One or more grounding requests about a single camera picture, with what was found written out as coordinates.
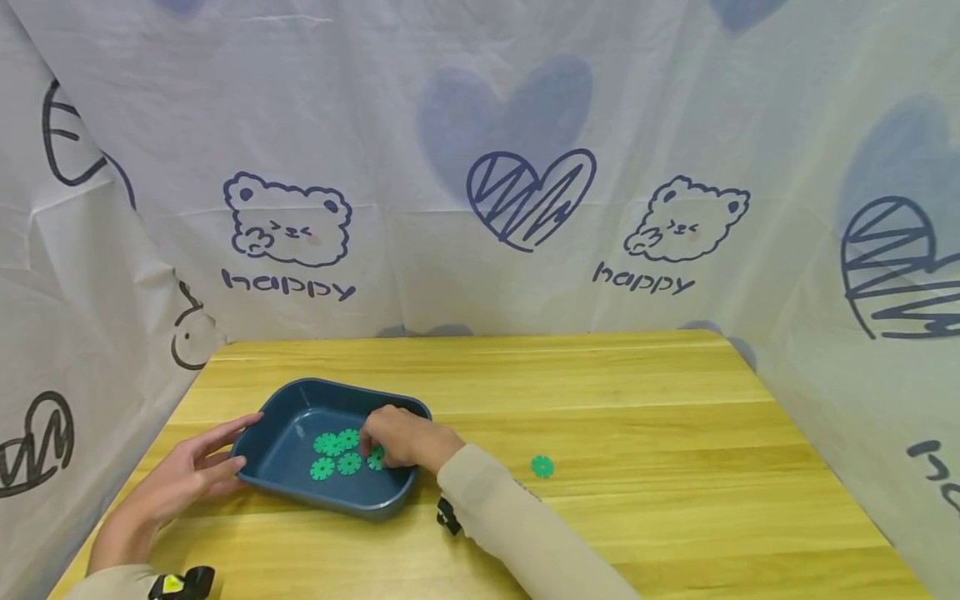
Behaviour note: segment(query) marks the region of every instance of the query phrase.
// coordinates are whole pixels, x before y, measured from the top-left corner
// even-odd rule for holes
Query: sleeve
[[[97,571],[66,595],[66,600],[147,600],[156,581],[148,564],[124,564]]]
[[[438,481],[464,533],[502,561],[533,600],[639,598],[553,510],[479,447],[463,447]]]

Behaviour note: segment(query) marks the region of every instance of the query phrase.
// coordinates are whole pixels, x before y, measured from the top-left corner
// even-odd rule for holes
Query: wooden table
[[[929,598],[737,353],[699,331],[229,346],[120,497],[178,440],[305,376],[421,399],[645,600]],[[552,478],[531,472],[537,454],[555,462]],[[213,565],[224,600],[526,597],[437,525],[438,494],[422,477],[411,506],[377,525],[243,492],[175,521],[154,564]],[[81,579],[88,551],[52,597]]]

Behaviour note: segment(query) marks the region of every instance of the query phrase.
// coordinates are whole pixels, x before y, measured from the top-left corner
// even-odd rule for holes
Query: yellow sticker
[[[177,593],[183,591],[183,580],[176,575],[163,576],[163,593]]]

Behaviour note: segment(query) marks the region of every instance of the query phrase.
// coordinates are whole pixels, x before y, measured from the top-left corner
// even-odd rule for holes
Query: green gear
[[[323,481],[333,474],[333,459],[326,456],[314,461],[310,466],[310,477],[314,481]]]
[[[379,445],[371,450],[370,457],[367,459],[367,467],[370,467],[370,470],[383,470],[382,445]]]
[[[313,449],[317,454],[323,454],[323,456],[333,458],[343,453],[342,450],[340,450],[339,444],[340,438],[337,437],[337,434],[324,433],[313,441]]]
[[[353,450],[360,445],[360,432],[356,429],[344,429],[337,438],[340,442],[340,449],[344,452]]]
[[[348,452],[340,457],[337,470],[340,471],[341,475],[352,475],[360,470],[361,465],[363,465],[363,459],[360,458],[360,455],[356,452]]]
[[[530,468],[540,479],[547,479],[553,474],[553,461],[548,456],[538,454],[530,461]]]

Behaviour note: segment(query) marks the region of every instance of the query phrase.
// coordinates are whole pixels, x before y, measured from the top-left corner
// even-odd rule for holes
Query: dark blue tray
[[[323,481],[310,477],[310,466],[320,458],[313,449],[317,436],[348,428],[359,430],[372,411],[387,404],[432,419],[427,407],[411,397],[322,379],[291,381],[267,400],[260,422],[233,445],[232,455],[247,457],[237,477],[310,506],[372,521],[391,518],[403,508],[418,468],[374,471],[364,461],[350,476],[334,471]]]

